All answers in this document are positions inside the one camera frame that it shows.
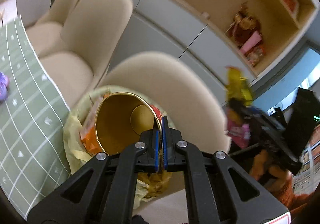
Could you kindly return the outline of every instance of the white grid line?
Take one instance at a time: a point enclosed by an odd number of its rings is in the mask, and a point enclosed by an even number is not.
[[[8,194],[5,190],[3,190],[4,194],[8,197]],[[20,210],[19,206],[12,200],[13,204],[17,207],[17,209],[23,214],[22,210]]]
[[[60,171],[60,174],[59,174],[59,177],[58,177],[58,180],[57,180],[57,182],[59,183],[59,180],[60,180],[60,178],[61,178],[61,175],[62,175],[62,173],[63,173],[63,169],[61,169],[61,171]]]
[[[52,167],[53,167],[54,164],[56,163],[57,159],[58,159],[58,158],[56,158],[56,159],[53,161],[52,165],[50,166],[49,172],[52,170]],[[46,176],[46,177],[44,178],[44,181],[43,181],[43,183],[42,183],[42,185],[41,185],[41,187],[40,187],[40,190],[42,190],[42,188],[43,188],[43,186],[44,186],[47,178],[48,178],[48,176]],[[35,196],[35,198],[34,198],[33,201],[31,202],[31,204],[29,205],[29,208],[28,208],[28,210],[27,210],[27,212],[26,212],[26,215],[24,215],[24,219],[26,219],[26,217],[27,217],[30,209],[32,208],[33,203],[35,202],[35,200],[36,200],[36,198],[39,196],[39,194],[40,194],[40,192],[38,192],[38,194]]]
[[[19,54],[18,51],[13,51],[11,54],[11,57],[15,58],[18,54]]]
[[[58,127],[52,132],[52,134],[51,134],[50,136],[52,137],[60,128],[61,128],[61,126],[58,126]],[[39,147],[37,148],[37,150],[34,152],[33,156],[35,156],[35,155],[41,150],[41,148],[42,148],[46,143],[47,143],[47,140],[44,140],[44,141],[39,145]],[[31,156],[31,157],[28,159],[28,161],[26,162],[26,164],[24,165],[24,167],[21,169],[18,177],[17,177],[16,180],[14,181],[13,187],[12,187],[10,193],[9,193],[9,197],[11,196],[11,193],[12,193],[12,191],[13,191],[13,188],[16,186],[16,184],[17,184],[17,182],[18,182],[21,174],[23,174],[24,170],[27,168],[27,166],[28,166],[29,163],[31,162],[33,156]],[[40,189],[39,191],[38,191],[35,187],[34,187],[34,189],[38,192],[38,194],[41,194],[41,195],[43,196],[43,194],[40,192],[41,189]]]
[[[33,99],[35,99],[35,98],[37,97],[38,94],[40,94],[39,91],[33,93],[33,94],[27,99],[26,104],[29,104]],[[18,114],[18,112],[20,112],[24,107],[25,107],[25,106],[24,106],[23,104],[20,105],[20,106],[13,112],[12,118],[15,118],[15,116]],[[10,124],[10,122],[11,122],[11,119],[9,119],[9,120],[4,124],[4,126],[2,127],[2,131],[4,131],[4,130],[7,128],[7,126]]]
[[[4,103],[6,104],[7,109],[8,109],[8,111],[9,111],[9,107],[8,107],[8,105],[7,105],[7,102],[4,101]],[[28,152],[31,154],[31,156],[33,157],[33,159],[39,164],[39,166],[40,166],[47,174],[49,174],[49,173],[45,170],[45,168],[38,162],[38,160],[34,157],[34,155],[32,154],[32,152],[30,151],[29,147],[27,146],[27,144],[25,143],[25,141],[24,141],[23,138],[21,137],[21,134],[19,133],[19,130],[17,129],[17,126],[16,126],[16,124],[14,123],[13,119],[12,119],[12,122],[13,122],[13,125],[14,125],[14,127],[16,128],[16,130],[17,130],[17,132],[18,132],[18,134],[19,134],[22,142],[25,144]],[[15,158],[14,158],[13,155],[12,155],[12,158],[13,158],[13,160],[15,161],[17,167],[20,169],[20,167],[18,166],[18,164],[17,164],[17,162],[16,162],[16,160],[15,160]]]
[[[29,43],[29,47],[31,47],[31,49],[32,49],[32,51],[31,51],[30,53],[27,53],[27,54],[24,55],[24,56],[27,56],[27,55],[30,55],[31,53],[33,53],[33,55],[36,57],[39,65],[40,65],[40,67],[42,68],[43,72],[45,73],[45,75],[47,76],[47,78],[50,79],[51,83],[55,86],[55,88],[56,88],[56,90],[58,91],[59,95],[61,96],[61,99],[63,100],[64,104],[66,105],[67,109],[70,111],[70,107],[68,106],[68,104],[66,103],[65,99],[63,98],[63,95],[61,94],[58,86],[57,86],[56,83],[52,80],[52,78],[48,75],[47,71],[44,69],[41,61],[39,60],[38,55],[36,54],[36,52],[35,52],[32,44],[31,44],[31,42],[30,42],[30,40],[29,40],[29,38],[28,38],[28,35],[27,35],[27,33],[26,33],[26,29],[25,29],[25,27],[23,26],[23,22],[22,22],[22,20],[21,20],[21,16],[19,16],[19,18],[20,18],[20,21],[19,21],[19,22],[21,22],[21,25],[19,25],[19,26],[22,26],[23,31],[24,31],[24,34],[25,34],[25,36],[26,36],[26,38],[27,38],[27,41],[28,41],[28,43]]]
[[[15,76],[19,76],[23,71],[27,69],[27,66],[23,66],[22,68],[19,68],[19,71],[16,72]]]
[[[33,77],[32,73],[31,73],[31,71],[30,71],[30,69],[29,69],[28,63],[27,63],[27,61],[26,61],[26,59],[25,59],[25,57],[24,57],[24,53],[23,53],[22,48],[21,48],[21,45],[20,45],[20,40],[19,40],[19,36],[18,36],[17,26],[16,26],[16,21],[15,21],[15,20],[14,20],[14,27],[15,27],[15,29],[16,29],[16,34],[17,34],[17,39],[18,39],[18,42],[19,42],[20,50],[21,50],[21,53],[22,53],[22,55],[23,55],[23,59],[24,59],[26,65],[27,65],[27,68],[28,68],[28,70],[29,70],[29,72],[30,72],[30,74],[31,74],[31,76],[32,76],[32,78],[33,78],[33,81],[36,83],[39,91],[41,92],[41,94],[43,95],[43,97],[44,97],[44,99],[47,101],[47,103],[50,105],[49,101],[48,101],[47,98],[44,96],[44,94],[42,93],[41,89],[39,88],[39,86],[38,86],[35,78]],[[56,117],[59,119],[61,125],[63,126],[63,123],[62,123],[60,117],[57,115],[56,111],[53,109],[53,107],[52,107],[51,105],[50,105],[50,107],[51,107],[51,109],[53,110],[53,112],[55,113]]]
[[[10,62],[10,64],[11,64],[11,60],[10,60],[10,53],[9,53],[9,47],[8,47],[8,31],[7,31],[7,29],[8,29],[8,26],[6,25],[5,26],[5,32],[6,32],[6,38],[7,38],[7,49],[8,49],[8,58],[9,58],[9,62]],[[27,108],[27,110],[28,110],[28,113],[30,114],[30,116],[32,117],[32,115],[31,115],[31,113],[30,113],[30,111],[29,111],[29,108],[27,107],[27,105],[26,105],[26,103],[25,103],[25,101],[24,101],[24,99],[23,99],[23,96],[22,96],[22,94],[21,94],[21,92],[20,92],[20,90],[19,90],[19,86],[18,86],[18,84],[17,84],[17,81],[16,81],[16,78],[15,78],[15,75],[14,75],[14,73],[13,73],[13,70],[12,70],[12,75],[13,75],[13,78],[14,78],[14,81],[15,81],[15,83],[16,83],[16,85],[17,85],[17,89],[18,89],[18,91],[19,91],[19,93],[20,93],[20,96],[21,96],[21,98],[22,98],[22,101],[24,102],[24,104],[25,104],[25,106],[26,106],[26,108]],[[34,118],[32,117],[32,119],[33,119],[33,121],[35,122],[35,124],[36,124],[36,126],[38,127],[38,129],[40,130],[40,132],[43,134],[43,136],[47,139],[47,141],[49,142],[49,144],[51,145],[51,147],[53,148],[53,150],[55,151],[55,153],[56,153],[56,155],[58,156],[58,158],[59,158],[59,161],[61,162],[61,164],[62,164],[62,166],[64,167],[64,169],[66,170],[66,172],[68,172],[68,170],[65,168],[65,166],[64,166],[64,164],[62,163],[62,161],[61,161],[61,159],[60,159],[60,157],[59,157],[59,155],[58,155],[58,153],[57,153],[57,151],[56,151],[56,149],[53,147],[53,145],[52,145],[52,143],[49,141],[49,139],[47,138],[47,136],[44,134],[44,132],[41,130],[41,128],[39,127],[39,125],[37,124],[37,122],[34,120]],[[18,129],[17,129],[17,127],[16,127],[16,125],[15,125],[15,123],[14,123],[14,121],[13,121],[13,125],[15,126],[15,128],[16,128],[16,130],[17,130],[17,132],[19,133],[19,131],[18,131]]]
[[[12,183],[13,185],[13,181],[10,179],[9,174],[7,173],[7,171],[5,170],[5,168],[2,166],[3,171],[5,172],[5,174],[7,175],[8,180]],[[21,194],[21,192],[17,189],[17,191],[20,193],[20,195],[22,196],[22,198],[24,198],[24,200],[29,204],[29,202],[26,200],[26,198]]]
[[[53,99],[51,102],[52,104],[54,104],[56,101],[58,101],[58,97],[56,97],[55,99]],[[49,105],[46,105],[36,116],[35,116],[35,120],[37,120],[47,109],[49,108]],[[21,138],[24,136],[24,134],[27,132],[27,130],[33,125],[33,120],[31,120],[29,122],[29,124],[26,126],[25,129],[23,129],[23,131],[21,132]],[[48,139],[51,139],[51,137],[57,132],[58,129],[60,129],[61,126],[57,127],[52,134],[50,134],[48,136]],[[20,141],[20,138],[18,137],[17,140],[15,141],[15,143],[11,146],[10,150],[7,152],[7,154],[5,155],[4,159],[2,160],[0,167],[4,164],[5,160],[7,159],[7,157],[9,156],[10,152],[15,148],[15,146],[18,144],[18,142]]]
[[[42,73],[43,73],[42,70],[38,71],[37,73],[35,73],[35,77],[39,76]],[[31,80],[32,80],[32,77],[31,76],[28,77],[28,79],[21,84],[20,90],[22,90],[26,85],[28,85],[31,82]],[[13,90],[12,93],[10,93],[10,95],[14,96],[16,93],[18,93],[18,89],[17,88],[15,90]]]
[[[3,134],[2,134],[2,131],[0,130],[0,134],[1,134],[1,136],[2,136],[2,139],[3,139],[3,141],[4,141],[4,143],[5,143],[5,145],[6,145],[6,147],[7,147],[7,149],[9,149],[9,147],[8,147],[8,145],[7,145],[7,143],[6,143],[6,141],[5,141],[5,139],[4,139],[4,136],[3,136]],[[12,156],[12,159],[13,159],[13,161],[15,162],[15,164],[16,164],[16,166],[18,167],[18,169],[19,169],[19,171],[21,171],[21,168],[18,166],[18,164],[17,164],[17,161],[16,161],[16,159],[13,157],[13,155],[12,155],[12,153],[10,152],[10,155]],[[26,180],[28,181],[28,183],[30,183],[30,185],[36,190],[36,191],[38,191],[34,186],[33,186],[33,184],[29,181],[29,179],[27,178],[27,176],[24,174],[24,173],[22,173],[23,174],[23,176],[26,178]]]
[[[13,60],[13,64],[16,64],[17,62],[19,62],[21,59],[23,58],[23,56],[19,56],[16,60]]]

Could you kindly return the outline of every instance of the metal screw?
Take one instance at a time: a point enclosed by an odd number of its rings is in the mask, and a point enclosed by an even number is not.
[[[96,155],[97,160],[103,161],[107,158],[107,155],[104,152],[100,152]]]
[[[186,141],[179,141],[177,145],[181,148],[187,147],[188,143]]]
[[[146,144],[144,142],[136,142],[134,146],[138,149],[143,149],[145,148]]]
[[[222,151],[218,151],[218,152],[216,153],[216,157],[217,157],[218,159],[224,159],[224,158],[226,157],[226,154],[225,154],[224,152],[222,152]]]

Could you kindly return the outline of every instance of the chair backrest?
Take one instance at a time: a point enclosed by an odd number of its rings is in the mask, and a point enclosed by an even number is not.
[[[100,85],[119,85],[144,93],[171,117],[182,138],[204,152],[228,152],[225,115],[201,79],[182,62],[143,52],[118,64]]]
[[[132,0],[80,0],[60,33],[100,80],[133,11]]]
[[[54,0],[50,10],[43,15],[36,24],[58,22],[63,25],[78,1],[79,0]]]

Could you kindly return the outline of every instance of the purple toy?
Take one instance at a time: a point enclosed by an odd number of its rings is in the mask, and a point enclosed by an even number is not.
[[[0,72],[0,102],[8,97],[9,78]]]

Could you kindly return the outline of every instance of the chair seat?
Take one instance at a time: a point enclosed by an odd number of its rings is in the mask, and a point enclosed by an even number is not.
[[[91,68],[72,52],[58,52],[40,58],[40,61],[58,86],[68,106],[73,107],[92,81]]]
[[[60,37],[62,25],[57,22],[46,22],[34,25],[26,30],[28,38],[39,56],[42,52],[50,49]]]

